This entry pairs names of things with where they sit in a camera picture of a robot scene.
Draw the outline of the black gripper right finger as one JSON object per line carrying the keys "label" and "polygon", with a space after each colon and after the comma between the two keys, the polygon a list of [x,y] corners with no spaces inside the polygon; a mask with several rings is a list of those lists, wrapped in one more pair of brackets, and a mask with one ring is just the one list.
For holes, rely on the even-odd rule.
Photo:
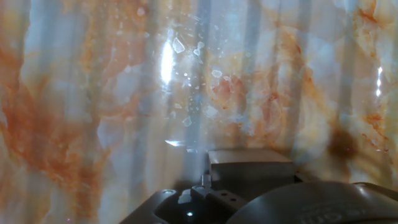
{"label": "black gripper right finger", "polygon": [[[294,180],[295,183],[321,181],[321,179],[319,179],[318,177],[303,174],[300,172],[295,173],[294,179],[295,179]],[[353,185],[375,191],[375,192],[385,195],[386,197],[389,197],[393,200],[397,200],[397,191],[395,191],[395,190],[391,190],[391,189],[382,187],[380,185],[372,184],[369,182],[354,182]]]}

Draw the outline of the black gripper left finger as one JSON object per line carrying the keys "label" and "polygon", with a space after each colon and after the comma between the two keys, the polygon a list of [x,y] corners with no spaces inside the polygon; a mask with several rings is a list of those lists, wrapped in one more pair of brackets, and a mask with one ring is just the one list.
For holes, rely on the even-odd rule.
{"label": "black gripper left finger", "polygon": [[211,176],[201,184],[178,192],[156,192],[121,224],[212,224],[226,223],[247,201],[227,190],[211,188]]}

